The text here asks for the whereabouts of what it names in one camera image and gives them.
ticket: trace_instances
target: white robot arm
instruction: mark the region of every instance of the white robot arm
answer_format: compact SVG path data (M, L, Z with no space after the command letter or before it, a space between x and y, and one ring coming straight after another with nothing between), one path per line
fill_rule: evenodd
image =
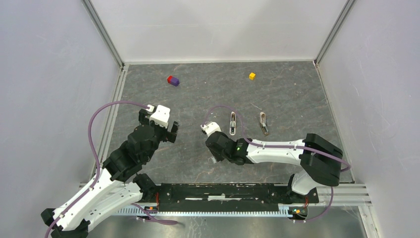
M214 155L214 162L227 159L237 165L263 162L286 163L301 166L303 170L292 175L289 181L292 192L307 195L317 186L337 186L340 180L341 164L338 161L301 149L311 147L342 158L343 152L316 134L306 139L287 142L267 142L244 138L233 141L221 132L216 122L202 126L208 136L206 146Z
M48 208L41 213L48 226L60 217L53 227L53 238L84 238L97 224L122 207L155 195L156 185L146 174L139 174L124 188L108 196L110 191L125 184L142 169L142 165L150 161L160 142L175 142L179 124L175 121L168 131L169 113L170 109L161 105L141 109L140 125L104 161L96 184L92 186L95 182L92 178L62 206Z

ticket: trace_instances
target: white wall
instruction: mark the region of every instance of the white wall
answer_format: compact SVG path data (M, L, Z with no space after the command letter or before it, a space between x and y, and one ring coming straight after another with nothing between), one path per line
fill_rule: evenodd
M88 122L119 68L79 0L3 0L0 12L0 237L40 238L40 213L88 179Z
M418 237L420 2L357 1L320 63L385 238Z
M92 0L124 61L313 60L346 0Z

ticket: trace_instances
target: aluminum frame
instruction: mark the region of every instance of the aluminum frame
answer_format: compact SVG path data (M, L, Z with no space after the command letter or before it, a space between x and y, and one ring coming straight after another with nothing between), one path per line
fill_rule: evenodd
M122 90L124 89L125 78L127 77L128 67L129 65L124 66L124 68L118 75L118 80L117 80L117 83L115 84L115 89L112 94L111 102L121 100ZM117 115L118 115L118 107L119 107L119 104L116 104L116 105L110 106L108 109L108 115L106 116L104 132L102 133L101 143L99 144L99 148L98 148L98 158L101 163L101 166L102 166L104 157L108 155L109 144L111 143L111 137L112 137L112 133L114 131L114 126L115 126L115 119L117 118ZM95 172L96 172L96 165L93 164L92 175L94 175Z
M98 13L95 10L91 0L81 0L83 6L85 6L86 11L88 12L89 16L91 17L93 23L95 24L99 34L101 35L102 39L104 40L106 46L108 47L109 51L112 54L115 62L120 66L120 68L124 67L124 61L122 60L121 56L119 55L114 43L111 40L108 32L106 31L104 24L102 23L101 19L99 18Z
M276 184L278 186L286 186L286 184ZM118 192L124 185L114 188L108 196ZM328 186L317 187L319 203L309 204L309 206L326 206L331 199L331 188ZM156 206L156 203L137 203L142 206ZM304 204L293 204L294 206L303 206ZM174 216L174 217L287 217L284 213L288 210L290 204L279 204L279 212L158 212L157 216ZM341 183L334 188L334 199L331 206L348 207L357 206L362 217L362 223L367 235L367 238L380 238L378 222L375 216L374 208L370 200L368 190L364 184L357 183ZM120 209L113 216L144 216L145 214L132 205L127 205Z
M341 10L340 15L338 15L337 20L335 21L331 31L329 32L327 36L327 39L325 40L324 44L321 47L321 50L319 51L318 55L316 56L314 60L315 64L319 64L319 62L321 62L322 58L324 57L332 41L337 35L337 32L340 30L341 26L343 25L344 20L346 19L348 13L352 9L355 2L356 0L347 0L346 4L344 4L344 7Z

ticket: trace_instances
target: thin wire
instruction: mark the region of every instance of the thin wire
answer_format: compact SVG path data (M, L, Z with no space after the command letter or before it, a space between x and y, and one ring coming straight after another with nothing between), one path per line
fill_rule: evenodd
M319 214L318 216L316 216L316 217L312 217L312 218L310 218L310 219L307 219L307 220L304 220L304 221L302 221L302 220L293 220L294 222L298 222L298 223L306 223L306 222L311 222L311 221L314 221L314 220L316 220L316 219L318 219L318 218L321 218L322 216L324 216L325 214L327 214L327 212L329 211L329 209L331 208L331 205L332 205L332 200L334 199L334 190L333 190L333 188L331 187L331 198L330 198L330 200L329 200L329 204L328 204L328 206L325 208L325 210L321 213L321 214Z
M142 210L142 212L144 212L149 218L150 220L146 220L147 222L157 222L159 224L162 225L168 225L168 226L173 226L178 224L177 221L172 221L172 220L158 220L156 219L154 216L150 215L143 207L141 207L140 205L136 204L136 203L131 203L131 205L138 207L140 210Z
M145 108L145 109L149 109L148 106L143 105L141 103L136 103L136 102L131 102L131 101L115 101L115 102L111 102L111 103L107 103L107 104L103 105L98 110L96 110L95 113L93 113L93 115L92 115L92 117L91 117L91 119L89 121L89 125L88 125L88 139L89 139L89 145L91 146L91 150L92 150L93 156L95 158L95 164L96 164L96 176L95 176L95 179L94 179L93 183L89 186L89 188L86 189L80 196L78 196L72 203L70 203L70 205L68 205L60 213L60 215L50 224L50 226L47 229L47 232L45 233L44 238L48 238L48 236L49 236L51 230L53 229L54 225L61 219L60 216L64 216L66 214L66 212L68 212L68 210L70 210L70 208L72 208L74 206L74 204L76 204L78 201L80 201L80 199L82 199L90 191L90 189L93 189L94 188L96 182L98 181L99 176L100 176L100 172L101 172L101 165L100 165L100 162L99 162L98 154L96 153L96 150L95 150L95 146L93 145L93 140L92 140L92 124L93 124L93 121L94 121L95 117L103 109L105 109L105 108L107 108L109 106L115 105L115 104L131 104L131 105L134 105L134 106L139 106L139 107L142 107L142 108Z
M305 196L305 204L303 205L303 209L307 208L309 205L308 196Z
M306 219L306 217L302 216L302 215L301 215L301 214L299 214L299 213L296 213L296 215L298 215L298 216L302 217L303 219Z

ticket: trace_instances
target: metal clip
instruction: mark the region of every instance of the metal clip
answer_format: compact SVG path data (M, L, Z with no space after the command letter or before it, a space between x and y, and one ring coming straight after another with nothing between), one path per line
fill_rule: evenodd
M261 127L261 130L264 133L264 135L269 135L270 134L268 132L268 127L267 127L267 122L265 121L265 113L264 112L260 112L260 127Z
M232 112L230 114L229 127L230 127L230 130L229 130L230 135L235 135L235 133L236 133L236 113L234 113L234 112Z

